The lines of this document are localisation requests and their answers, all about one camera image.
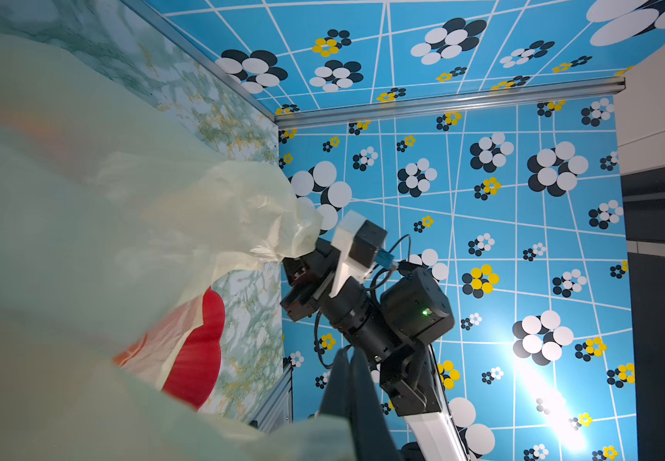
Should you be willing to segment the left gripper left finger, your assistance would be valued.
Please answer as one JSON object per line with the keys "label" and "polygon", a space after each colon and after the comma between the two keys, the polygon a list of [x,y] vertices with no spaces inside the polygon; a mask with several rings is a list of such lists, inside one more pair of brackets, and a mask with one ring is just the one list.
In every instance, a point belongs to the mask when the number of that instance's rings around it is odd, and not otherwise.
{"label": "left gripper left finger", "polygon": [[339,350],[335,356],[319,414],[345,421],[353,448],[353,460],[357,460],[359,455],[358,404],[355,386],[353,386],[353,368],[348,359],[347,348]]}

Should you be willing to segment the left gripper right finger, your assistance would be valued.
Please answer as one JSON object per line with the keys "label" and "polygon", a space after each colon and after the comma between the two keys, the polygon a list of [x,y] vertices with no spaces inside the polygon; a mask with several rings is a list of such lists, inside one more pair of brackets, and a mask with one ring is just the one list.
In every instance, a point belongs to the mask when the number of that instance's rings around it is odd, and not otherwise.
{"label": "left gripper right finger", "polygon": [[359,350],[351,362],[351,426],[358,460],[401,460],[380,409],[365,354]]}

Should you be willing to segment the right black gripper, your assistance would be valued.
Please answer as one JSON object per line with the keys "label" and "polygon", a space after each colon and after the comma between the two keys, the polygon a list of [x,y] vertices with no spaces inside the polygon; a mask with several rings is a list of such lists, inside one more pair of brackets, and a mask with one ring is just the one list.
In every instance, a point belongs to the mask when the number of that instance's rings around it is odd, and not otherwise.
{"label": "right black gripper", "polygon": [[282,261],[290,292],[282,299],[282,308],[294,322],[321,313],[343,334],[361,334],[373,324],[373,304],[363,285],[348,278],[334,295],[340,251],[328,240],[318,238],[311,253]]}

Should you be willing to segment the translucent cream plastic bag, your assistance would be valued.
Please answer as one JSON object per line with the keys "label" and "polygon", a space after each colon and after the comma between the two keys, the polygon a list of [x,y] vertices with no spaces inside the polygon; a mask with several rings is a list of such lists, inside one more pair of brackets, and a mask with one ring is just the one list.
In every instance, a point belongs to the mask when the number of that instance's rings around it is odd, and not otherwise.
{"label": "translucent cream plastic bag", "polygon": [[69,52],[0,34],[0,460],[352,460],[349,422],[265,434],[114,358],[218,278],[310,252],[321,216]]}

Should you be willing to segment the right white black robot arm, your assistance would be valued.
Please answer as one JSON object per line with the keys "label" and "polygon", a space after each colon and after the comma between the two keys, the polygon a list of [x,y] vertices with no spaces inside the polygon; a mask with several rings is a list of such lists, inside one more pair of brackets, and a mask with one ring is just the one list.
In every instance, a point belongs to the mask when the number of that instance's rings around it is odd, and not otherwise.
{"label": "right white black robot arm", "polygon": [[428,271],[372,243],[344,251],[324,239],[282,265],[287,316],[326,317],[353,349],[328,367],[320,412],[347,421],[357,459],[470,459],[431,347],[453,328],[453,313]]}

